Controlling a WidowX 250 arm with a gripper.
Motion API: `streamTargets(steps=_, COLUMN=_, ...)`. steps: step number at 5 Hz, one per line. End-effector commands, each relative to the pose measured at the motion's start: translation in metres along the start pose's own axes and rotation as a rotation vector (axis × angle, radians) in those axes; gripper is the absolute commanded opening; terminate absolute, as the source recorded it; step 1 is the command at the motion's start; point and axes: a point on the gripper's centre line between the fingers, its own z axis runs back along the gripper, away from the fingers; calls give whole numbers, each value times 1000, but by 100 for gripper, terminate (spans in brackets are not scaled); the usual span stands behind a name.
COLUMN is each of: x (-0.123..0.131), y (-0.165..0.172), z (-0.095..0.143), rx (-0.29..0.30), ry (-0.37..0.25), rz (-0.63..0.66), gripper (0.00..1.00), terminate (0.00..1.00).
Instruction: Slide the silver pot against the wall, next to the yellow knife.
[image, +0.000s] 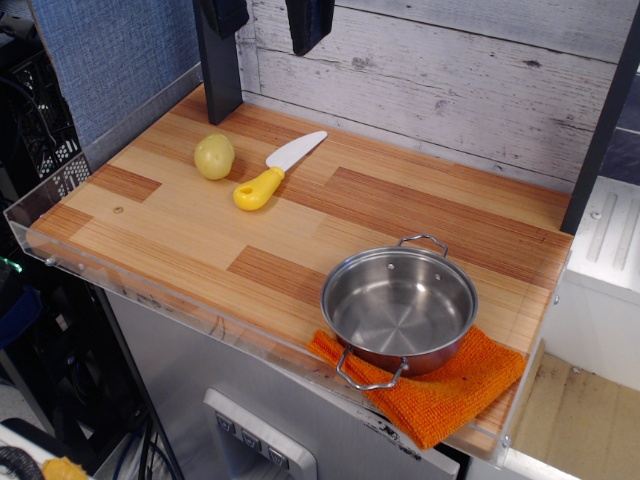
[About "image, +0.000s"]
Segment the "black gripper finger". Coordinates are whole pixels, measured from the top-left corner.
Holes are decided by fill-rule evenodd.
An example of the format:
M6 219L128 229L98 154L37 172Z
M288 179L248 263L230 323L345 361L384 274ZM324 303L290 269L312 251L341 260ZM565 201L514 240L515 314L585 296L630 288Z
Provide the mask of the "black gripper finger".
M286 0L293 52L296 56L309 53L331 33L334 0Z
M245 0L211 0L208 2L208 21L222 38L228 38L249 20Z

